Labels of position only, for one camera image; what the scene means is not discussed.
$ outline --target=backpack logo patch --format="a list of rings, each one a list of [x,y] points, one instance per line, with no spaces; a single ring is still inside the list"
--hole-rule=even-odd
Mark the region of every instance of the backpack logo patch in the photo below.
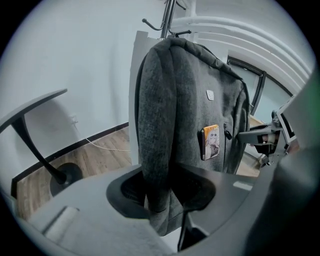
[[[206,90],[206,95],[209,101],[213,101],[215,99],[215,94],[213,90]]]

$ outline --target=table top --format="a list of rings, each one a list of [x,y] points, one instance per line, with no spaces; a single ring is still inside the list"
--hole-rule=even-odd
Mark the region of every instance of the table top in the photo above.
[[[61,89],[56,90],[53,92],[49,92],[47,94],[44,94],[42,96],[39,96],[37,98],[34,98],[25,104],[17,107],[15,110],[11,111],[9,114],[7,114],[5,117],[3,117],[0,120],[0,133],[4,131],[9,125],[11,125],[15,120],[22,117],[25,113],[29,112],[30,110],[33,110],[34,108],[38,107],[39,105],[61,95],[68,91],[68,89]]]

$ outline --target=black baseboard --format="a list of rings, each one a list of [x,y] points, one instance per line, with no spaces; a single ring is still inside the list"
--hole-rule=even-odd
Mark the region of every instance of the black baseboard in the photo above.
[[[97,133],[91,137],[88,138],[89,141],[95,141],[97,139],[100,139],[108,134],[114,133],[116,131],[119,131],[125,127],[128,127],[129,123],[123,123],[120,125],[117,125],[116,127],[110,128],[108,130],[102,131],[100,133]],[[56,153],[53,153],[52,155],[48,156],[46,158],[46,160],[50,163],[51,161],[62,157],[63,155],[76,150],[86,144],[88,144],[89,142],[86,139],[80,140],[70,146],[67,146],[61,150],[59,150]],[[37,162],[34,165],[32,165],[31,167],[29,167],[28,169],[24,170],[23,172],[19,173],[16,177],[14,177],[11,181],[11,196],[14,197],[15,199],[17,199],[17,183],[19,181],[21,181],[22,179],[24,179],[25,177],[27,177],[28,175],[32,174],[33,172],[35,172],[36,170],[40,169],[41,167],[43,167],[44,165],[41,162]]]

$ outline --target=desk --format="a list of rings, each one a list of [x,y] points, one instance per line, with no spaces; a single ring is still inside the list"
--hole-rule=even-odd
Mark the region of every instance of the desk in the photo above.
[[[34,156],[43,164],[43,166],[51,174],[50,191],[52,196],[55,196],[72,183],[83,178],[83,174],[79,166],[74,163],[64,163],[57,169],[54,168],[37,150],[36,146],[32,142],[28,129],[26,126],[25,114],[41,104],[67,92],[67,89],[57,90],[47,93],[40,97],[37,97],[15,110],[11,111],[5,117],[0,120],[0,133],[4,131],[8,126],[12,126],[16,133],[21,137],[24,143],[28,146]]]

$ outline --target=table leg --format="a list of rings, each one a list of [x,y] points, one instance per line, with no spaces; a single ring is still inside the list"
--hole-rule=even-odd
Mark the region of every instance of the table leg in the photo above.
[[[50,163],[48,163],[46,159],[44,159],[30,138],[24,116],[19,117],[11,125],[34,154],[34,156],[51,174],[52,177],[50,181],[50,191],[53,196],[70,186],[72,183],[83,178],[81,169],[74,163],[64,163],[56,169]]]

